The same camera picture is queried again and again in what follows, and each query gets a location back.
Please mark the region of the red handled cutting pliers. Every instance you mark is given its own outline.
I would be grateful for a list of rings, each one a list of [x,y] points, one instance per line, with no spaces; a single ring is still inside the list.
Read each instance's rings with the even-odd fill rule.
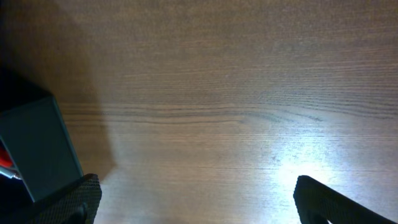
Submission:
[[[0,147],[0,166],[5,168],[10,168],[13,166],[13,162],[9,157],[8,152],[2,146]]]

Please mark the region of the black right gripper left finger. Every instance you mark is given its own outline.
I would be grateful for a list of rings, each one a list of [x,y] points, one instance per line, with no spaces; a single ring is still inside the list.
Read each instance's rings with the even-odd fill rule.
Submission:
[[[93,224],[102,198],[96,174],[86,174],[42,200],[1,217],[1,223]]]

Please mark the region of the black box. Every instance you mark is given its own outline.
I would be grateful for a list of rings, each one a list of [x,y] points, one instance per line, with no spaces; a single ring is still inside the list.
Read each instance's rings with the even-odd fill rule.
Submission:
[[[83,176],[55,97],[1,68],[1,141],[32,202]]]

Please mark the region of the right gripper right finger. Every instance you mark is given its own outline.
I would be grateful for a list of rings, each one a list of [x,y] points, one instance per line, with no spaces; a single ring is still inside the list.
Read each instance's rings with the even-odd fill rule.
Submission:
[[[307,175],[298,176],[293,198],[302,224],[396,224]]]

